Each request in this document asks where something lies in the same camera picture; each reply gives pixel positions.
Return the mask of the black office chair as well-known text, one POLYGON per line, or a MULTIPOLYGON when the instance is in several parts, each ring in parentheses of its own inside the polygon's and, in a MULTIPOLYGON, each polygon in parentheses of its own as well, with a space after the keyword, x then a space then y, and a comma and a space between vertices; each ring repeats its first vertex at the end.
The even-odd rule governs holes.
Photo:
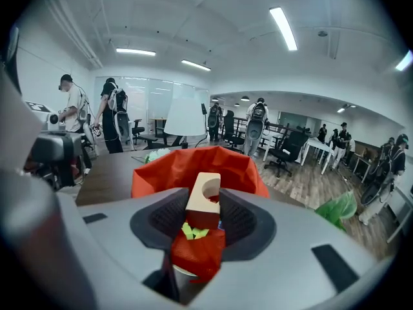
POLYGON ((288 138, 285 138, 282 145, 277 148, 268 148, 267 155, 271 155, 275 160, 270 160, 264 164, 264 169, 277 169, 276 176, 279 178, 281 170, 285 171, 288 176, 292 176, 292 172, 288 169, 289 163, 294 163, 307 142, 308 135, 303 132, 292 131, 288 138))
POLYGON ((145 131, 145 128, 142 126, 139 126, 139 123, 142 121, 142 119, 135 119, 134 120, 134 126, 132 127, 132 139, 134 145, 137 144, 138 136, 145 131))
POLYGON ((244 138, 239 137, 236 134, 234 128, 234 112, 231 110, 227 111, 227 114, 223 118, 224 123, 224 135, 223 139, 229 144, 227 149, 232 151, 243 153, 243 145, 245 142, 244 138))

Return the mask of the beige fabric basket red lining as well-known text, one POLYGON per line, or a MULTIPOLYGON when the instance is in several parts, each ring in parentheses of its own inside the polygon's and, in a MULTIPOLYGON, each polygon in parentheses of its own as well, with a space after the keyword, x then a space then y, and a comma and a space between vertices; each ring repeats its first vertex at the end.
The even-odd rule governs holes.
MULTIPOLYGON (((173 150, 144 164, 133 172, 131 195, 141 198, 176 187, 192 189, 200 172, 220 174, 223 188, 269 197, 254 161, 220 146, 173 150)), ((188 223, 180 224, 173 237, 172 263, 208 282, 219 270, 225 232, 214 227, 202 237, 186 235, 194 230, 188 223)))

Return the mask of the beige wooden arch block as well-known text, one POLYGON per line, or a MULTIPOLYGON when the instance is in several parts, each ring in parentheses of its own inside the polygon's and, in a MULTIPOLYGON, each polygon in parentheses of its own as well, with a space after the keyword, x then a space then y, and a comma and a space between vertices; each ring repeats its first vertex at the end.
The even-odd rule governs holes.
POLYGON ((216 229, 220 221, 219 190, 221 175, 200 172, 186 205, 186 220, 191 227, 216 229))

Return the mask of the light green plastic pieces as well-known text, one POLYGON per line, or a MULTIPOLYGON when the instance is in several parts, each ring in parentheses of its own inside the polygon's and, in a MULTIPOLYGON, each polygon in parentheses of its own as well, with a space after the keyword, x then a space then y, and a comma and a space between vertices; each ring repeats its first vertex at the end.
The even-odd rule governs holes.
POLYGON ((187 240, 198 240, 207 236, 223 236, 225 234, 221 221, 219 221, 217 229, 198 229, 191 227, 188 222, 184 222, 181 231, 187 240))

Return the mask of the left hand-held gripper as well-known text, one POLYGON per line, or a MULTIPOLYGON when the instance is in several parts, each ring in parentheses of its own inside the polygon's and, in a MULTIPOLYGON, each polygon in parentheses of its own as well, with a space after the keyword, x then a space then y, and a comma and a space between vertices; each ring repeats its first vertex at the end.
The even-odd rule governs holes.
POLYGON ((39 164, 36 173, 53 189, 73 187, 82 155, 81 135, 65 131, 56 111, 41 103, 25 101, 42 124, 31 151, 31 159, 39 164))

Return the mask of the potted green plant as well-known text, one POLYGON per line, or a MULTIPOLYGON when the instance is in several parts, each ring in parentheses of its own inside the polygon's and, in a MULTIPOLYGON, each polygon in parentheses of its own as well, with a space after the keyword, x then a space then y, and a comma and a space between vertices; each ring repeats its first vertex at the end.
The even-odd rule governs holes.
POLYGON ((346 229, 343 225, 343 220, 348 220, 353 217, 356 210, 357 201, 354 192, 348 191, 320 205, 314 212, 345 232, 346 229))

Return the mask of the white artificial flower bouquet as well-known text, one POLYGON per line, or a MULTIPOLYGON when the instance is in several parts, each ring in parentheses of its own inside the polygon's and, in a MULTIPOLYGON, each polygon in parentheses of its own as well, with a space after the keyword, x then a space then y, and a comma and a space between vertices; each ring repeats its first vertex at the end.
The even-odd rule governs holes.
POLYGON ((144 164, 157 160, 158 158, 165 156, 168 153, 170 153, 169 148, 161 148, 161 149, 153 150, 145 156, 144 164))

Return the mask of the white shade table lamp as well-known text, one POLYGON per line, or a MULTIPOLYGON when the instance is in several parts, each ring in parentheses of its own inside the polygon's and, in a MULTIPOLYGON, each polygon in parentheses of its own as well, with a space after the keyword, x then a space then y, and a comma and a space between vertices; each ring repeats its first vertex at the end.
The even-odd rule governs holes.
POLYGON ((181 136, 182 149, 188 148, 188 136, 204 136, 206 122, 202 103, 197 98, 176 98, 170 105, 164 132, 169 135, 181 136))

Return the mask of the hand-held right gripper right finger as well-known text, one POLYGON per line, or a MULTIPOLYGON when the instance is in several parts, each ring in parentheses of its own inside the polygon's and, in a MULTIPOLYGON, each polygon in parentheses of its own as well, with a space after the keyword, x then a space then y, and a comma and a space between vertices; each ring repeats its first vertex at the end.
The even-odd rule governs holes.
POLYGON ((383 263, 320 215, 222 189, 230 238, 195 310, 355 310, 384 275, 383 263))

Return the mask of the white desk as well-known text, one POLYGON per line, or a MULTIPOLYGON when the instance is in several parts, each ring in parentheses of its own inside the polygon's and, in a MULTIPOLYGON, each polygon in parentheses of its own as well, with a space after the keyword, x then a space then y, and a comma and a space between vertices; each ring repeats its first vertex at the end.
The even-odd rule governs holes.
MULTIPOLYGON (((278 145, 277 147, 280 147, 282 145, 284 139, 288 138, 288 137, 289 137, 289 135, 287 137, 283 137, 281 139, 280 145, 278 145)), ((270 146, 270 144, 268 144, 266 149, 265 149, 265 153, 264 153, 264 157, 263 157, 263 161, 265 162, 265 164, 268 163, 270 160, 275 160, 275 158, 273 158, 271 155, 269 155, 269 154, 267 155, 266 151, 268 150, 268 148, 272 148, 270 146)), ((332 147, 329 147, 328 145, 320 142, 317 138, 309 138, 308 137, 308 140, 303 145, 303 148, 302 148, 302 150, 301 150, 301 152, 298 156, 298 159, 294 163, 299 163, 301 166, 303 166, 304 162, 305 162, 305 160, 308 156, 308 152, 309 152, 310 148, 313 148, 314 150, 320 151, 320 153, 322 155, 327 153, 327 157, 325 158, 324 164, 321 168, 321 175, 324 175, 324 173, 327 169, 328 163, 330 161, 330 158, 332 157, 334 151, 333 151, 332 147)))

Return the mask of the ceiling light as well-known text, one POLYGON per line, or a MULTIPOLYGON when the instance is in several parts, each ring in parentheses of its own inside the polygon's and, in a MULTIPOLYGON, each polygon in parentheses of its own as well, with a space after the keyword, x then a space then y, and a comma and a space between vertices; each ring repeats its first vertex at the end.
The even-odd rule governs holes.
POLYGON ((413 52, 409 50, 404 58, 395 66, 397 71, 404 71, 413 63, 413 52))
POLYGON ((276 25, 279 28, 279 31, 281 32, 281 35, 283 36, 283 39, 285 40, 288 50, 296 51, 297 50, 296 40, 294 38, 292 29, 289 25, 289 22, 287 20, 287 17, 283 9, 281 7, 275 7, 275 8, 271 8, 269 12, 272 18, 274 19, 276 25))
POLYGON ((156 52, 148 50, 138 50, 132 48, 116 48, 116 52, 119 54, 137 54, 143 56, 155 56, 156 52))
POLYGON ((181 60, 181 63, 182 63, 182 64, 185 64, 185 65, 188 65, 188 66, 191 66, 191 67, 194 67, 194 68, 198 68, 198 69, 204 70, 204 71, 206 71, 206 72, 210 72, 210 71, 211 71, 211 68, 209 68, 209 67, 206 67, 206 66, 204 66, 204 65, 200 65, 200 64, 197 64, 197 63, 194 63, 194 62, 185 60, 185 59, 182 59, 182 60, 181 60))

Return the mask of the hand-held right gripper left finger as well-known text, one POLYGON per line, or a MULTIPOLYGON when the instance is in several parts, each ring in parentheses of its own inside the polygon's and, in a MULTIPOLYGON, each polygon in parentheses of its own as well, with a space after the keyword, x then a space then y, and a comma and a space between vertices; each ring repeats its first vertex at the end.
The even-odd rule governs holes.
POLYGON ((79 208, 81 217, 104 214, 86 223, 104 253, 137 286, 132 296, 142 309, 179 310, 180 295, 172 265, 172 244, 185 220, 188 189, 79 208))

